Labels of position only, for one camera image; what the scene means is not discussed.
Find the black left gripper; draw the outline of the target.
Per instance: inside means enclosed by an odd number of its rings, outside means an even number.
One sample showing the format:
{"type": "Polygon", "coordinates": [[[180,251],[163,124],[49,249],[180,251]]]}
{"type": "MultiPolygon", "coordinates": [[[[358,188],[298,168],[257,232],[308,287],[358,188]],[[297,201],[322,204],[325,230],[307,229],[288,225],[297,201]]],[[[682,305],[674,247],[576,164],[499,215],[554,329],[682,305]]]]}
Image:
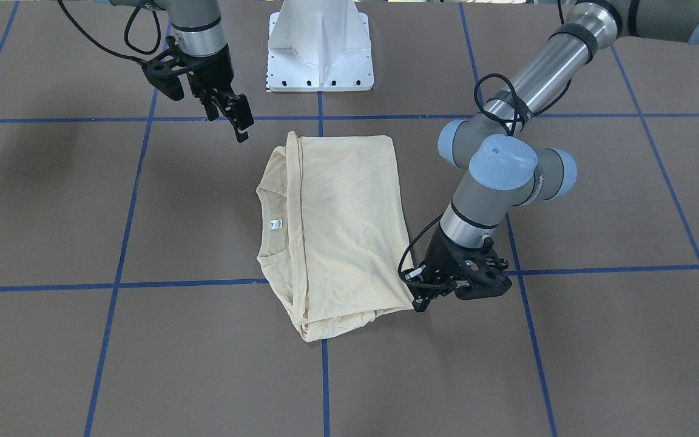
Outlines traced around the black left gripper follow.
{"type": "Polygon", "coordinates": [[[404,283],[413,296],[413,309],[424,312],[439,296],[455,293],[460,300],[498,297],[513,285],[505,273],[508,261],[497,256],[494,241],[466,248],[450,240],[437,226],[417,268],[404,271],[404,283]]]}

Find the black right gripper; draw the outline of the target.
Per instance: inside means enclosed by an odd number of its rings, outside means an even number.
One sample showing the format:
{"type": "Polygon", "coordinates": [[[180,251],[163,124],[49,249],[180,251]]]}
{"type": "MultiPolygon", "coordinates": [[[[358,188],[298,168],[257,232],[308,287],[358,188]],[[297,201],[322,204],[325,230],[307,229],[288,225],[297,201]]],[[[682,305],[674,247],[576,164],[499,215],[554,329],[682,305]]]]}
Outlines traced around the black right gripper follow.
{"type": "Polygon", "coordinates": [[[222,115],[231,123],[238,143],[249,138],[254,124],[249,102],[231,87],[234,71],[228,45],[217,53],[199,57],[184,52],[174,36],[166,37],[167,48],[141,66],[148,82],[164,96],[178,101],[185,97],[180,76],[186,75],[192,96],[205,108],[206,119],[216,121],[222,115]]]}

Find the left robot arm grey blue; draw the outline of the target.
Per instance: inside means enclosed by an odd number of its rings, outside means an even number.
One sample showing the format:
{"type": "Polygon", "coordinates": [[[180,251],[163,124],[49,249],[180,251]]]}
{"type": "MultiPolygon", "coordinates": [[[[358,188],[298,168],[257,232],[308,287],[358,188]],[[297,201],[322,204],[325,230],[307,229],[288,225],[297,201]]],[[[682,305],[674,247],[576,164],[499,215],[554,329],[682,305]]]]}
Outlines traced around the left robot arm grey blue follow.
{"type": "Polygon", "coordinates": [[[464,172],[432,232],[424,259],[397,267],[418,313],[442,296],[504,295],[508,261],[497,255],[496,228],[517,206],[549,202],[572,190],[574,158],[519,138],[554,107],[598,52],[624,37],[699,46],[699,1],[576,1],[535,57],[512,78],[489,73],[475,83],[477,114],[439,133],[443,160],[464,172]]]}

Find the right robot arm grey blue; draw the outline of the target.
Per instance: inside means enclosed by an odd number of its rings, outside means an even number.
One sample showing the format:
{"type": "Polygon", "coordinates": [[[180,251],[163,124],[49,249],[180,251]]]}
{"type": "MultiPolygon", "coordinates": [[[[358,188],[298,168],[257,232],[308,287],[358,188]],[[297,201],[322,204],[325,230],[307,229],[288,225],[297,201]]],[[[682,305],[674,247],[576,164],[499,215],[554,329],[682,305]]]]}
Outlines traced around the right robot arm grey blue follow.
{"type": "Polygon", "coordinates": [[[166,37],[166,50],[141,68],[150,85],[170,100],[180,101],[185,75],[191,94],[204,107],[208,121],[228,119],[238,142],[249,138],[254,124],[249,102],[232,88],[235,72],[217,1],[111,1],[111,5],[166,11],[173,33],[166,37]]]}

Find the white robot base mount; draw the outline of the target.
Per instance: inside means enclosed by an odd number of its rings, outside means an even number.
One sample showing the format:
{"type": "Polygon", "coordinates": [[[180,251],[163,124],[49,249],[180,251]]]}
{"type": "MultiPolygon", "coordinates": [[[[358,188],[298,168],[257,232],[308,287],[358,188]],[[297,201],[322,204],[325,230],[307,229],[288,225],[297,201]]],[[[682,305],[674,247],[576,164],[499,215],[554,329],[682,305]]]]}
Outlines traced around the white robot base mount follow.
{"type": "Polygon", "coordinates": [[[374,88],[371,28],[353,1],[285,1],[268,19],[268,92],[374,88]]]}

